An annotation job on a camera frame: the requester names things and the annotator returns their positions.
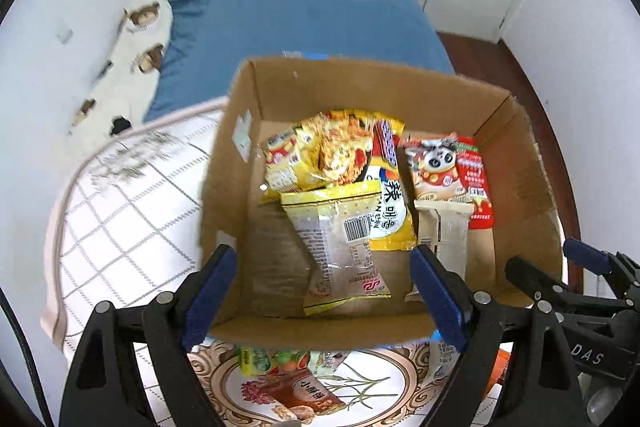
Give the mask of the yellow instant noodle bag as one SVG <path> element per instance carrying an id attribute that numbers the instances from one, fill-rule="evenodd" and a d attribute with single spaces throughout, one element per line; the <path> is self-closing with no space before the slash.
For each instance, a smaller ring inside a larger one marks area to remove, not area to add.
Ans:
<path id="1" fill-rule="evenodd" d="M 381 184 L 371 217 L 372 251 L 410 251 L 416 232 L 397 157 L 405 123 L 380 112 L 347 108 L 323 113 L 322 121 L 319 167 L 329 186 Z"/>

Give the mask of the white cranberry cookie packet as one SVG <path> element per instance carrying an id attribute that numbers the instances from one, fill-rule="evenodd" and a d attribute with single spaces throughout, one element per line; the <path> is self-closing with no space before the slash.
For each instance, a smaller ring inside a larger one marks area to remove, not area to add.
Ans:
<path id="1" fill-rule="evenodd" d="M 440 338 L 432 339 L 430 341 L 427 380 L 439 383 L 447 379 L 456 366 L 458 358 L 459 352 L 454 346 L 445 343 Z"/>

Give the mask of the yellow translucent snack packet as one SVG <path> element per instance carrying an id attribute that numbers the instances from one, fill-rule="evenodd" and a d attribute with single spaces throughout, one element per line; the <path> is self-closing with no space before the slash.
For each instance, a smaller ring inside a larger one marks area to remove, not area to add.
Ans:
<path id="1" fill-rule="evenodd" d="M 371 217 L 380 196 L 378 180 L 281 196 L 316 264 L 304 298 L 307 317 L 354 300 L 390 297 L 370 248 Z"/>

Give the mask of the bear print long pillow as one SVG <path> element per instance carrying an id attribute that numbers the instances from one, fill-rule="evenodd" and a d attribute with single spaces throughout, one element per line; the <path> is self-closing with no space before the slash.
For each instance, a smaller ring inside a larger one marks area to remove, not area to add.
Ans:
<path id="1" fill-rule="evenodd" d="M 168 0 L 130 0 L 111 54 L 78 107 L 66 141 L 68 153 L 87 155 L 142 125 L 160 82 L 173 19 Z"/>

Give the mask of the brown red snack packet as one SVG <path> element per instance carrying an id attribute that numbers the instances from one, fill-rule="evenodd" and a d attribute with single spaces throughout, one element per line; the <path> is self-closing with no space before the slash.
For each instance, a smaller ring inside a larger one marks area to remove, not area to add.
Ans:
<path id="1" fill-rule="evenodd" d="M 262 385 L 262 391 L 280 402 L 303 423 L 316 416 L 334 414 L 346 409 L 346 403 L 314 376 L 309 369 L 274 377 Z"/>

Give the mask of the brown panda snack packet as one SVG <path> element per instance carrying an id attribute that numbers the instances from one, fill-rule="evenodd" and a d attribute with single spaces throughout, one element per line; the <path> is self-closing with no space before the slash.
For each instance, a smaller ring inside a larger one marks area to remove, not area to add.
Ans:
<path id="1" fill-rule="evenodd" d="M 458 136 L 408 136 L 404 151 L 417 200 L 469 202 L 457 168 Z"/>

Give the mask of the orange snack packet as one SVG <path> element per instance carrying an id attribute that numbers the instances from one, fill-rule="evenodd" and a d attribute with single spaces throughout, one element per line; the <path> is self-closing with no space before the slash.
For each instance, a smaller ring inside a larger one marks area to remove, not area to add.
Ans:
<path id="1" fill-rule="evenodd" d="M 496 384 L 503 384 L 506 380 L 506 372 L 508 371 L 510 356 L 510 352 L 503 349 L 498 350 L 495 363 L 491 369 L 489 381 L 485 389 L 485 395 L 488 395 Z"/>

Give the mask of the fruit candy bag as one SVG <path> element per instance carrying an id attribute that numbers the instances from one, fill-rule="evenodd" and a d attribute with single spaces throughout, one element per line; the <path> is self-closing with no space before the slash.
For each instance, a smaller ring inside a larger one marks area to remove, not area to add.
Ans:
<path id="1" fill-rule="evenodd" d="M 246 377 L 267 375 L 273 369 L 272 355 L 265 349 L 239 347 L 239 367 Z"/>

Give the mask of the yellow panda snack packet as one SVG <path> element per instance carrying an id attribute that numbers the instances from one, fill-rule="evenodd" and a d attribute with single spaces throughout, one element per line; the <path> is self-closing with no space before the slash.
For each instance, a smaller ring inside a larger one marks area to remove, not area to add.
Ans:
<path id="1" fill-rule="evenodd" d="M 265 159 L 262 202 L 284 193 L 314 190 L 324 184 L 319 168 L 320 136 L 305 126 L 288 128 L 262 144 Z"/>

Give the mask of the cardboard box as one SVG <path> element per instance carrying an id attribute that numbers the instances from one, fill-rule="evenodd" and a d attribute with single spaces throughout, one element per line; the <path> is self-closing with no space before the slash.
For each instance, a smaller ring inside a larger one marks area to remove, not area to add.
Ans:
<path id="1" fill-rule="evenodd" d="M 235 250 L 213 337 L 270 350 L 343 351 L 431 334 L 412 282 L 411 174 L 399 133 L 456 134 L 480 149 L 494 222 L 466 241 L 465 283 L 525 306 L 504 274 L 522 257 L 562 273 L 558 213 L 524 108 L 491 84 L 336 58 L 250 58 L 236 72 L 202 190 L 204 255 Z"/>

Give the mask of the blue bed mattress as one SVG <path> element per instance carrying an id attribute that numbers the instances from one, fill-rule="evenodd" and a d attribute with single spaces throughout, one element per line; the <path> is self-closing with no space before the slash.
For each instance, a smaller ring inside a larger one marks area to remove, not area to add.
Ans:
<path id="1" fill-rule="evenodd" d="M 172 26 L 145 119 L 227 94 L 250 57 L 348 57 L 450 74 L 416 0 L 168 0 Z"/>

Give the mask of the pale green snack packet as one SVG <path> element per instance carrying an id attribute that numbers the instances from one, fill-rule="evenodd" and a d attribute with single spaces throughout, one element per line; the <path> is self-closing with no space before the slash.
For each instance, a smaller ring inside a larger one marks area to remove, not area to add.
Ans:
<path id="1" fill-rule="evenodd" d="M 329 377 L 349 356 L 349 351 L 316 351 L 309 352 L 308 369 L 316 377 Z"/>

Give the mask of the grey translucent snack packet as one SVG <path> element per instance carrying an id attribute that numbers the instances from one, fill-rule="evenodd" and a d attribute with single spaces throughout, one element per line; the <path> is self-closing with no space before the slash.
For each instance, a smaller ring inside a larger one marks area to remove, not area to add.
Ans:
<path id="1" fill-rule="evenodd" d="M 468 261 L 469 222 L 474 212 L 470 202 L 451 200 L 414 201 L 418 213 L 418 241 L 433 251 L 448 271 L 465 279 Z"/>

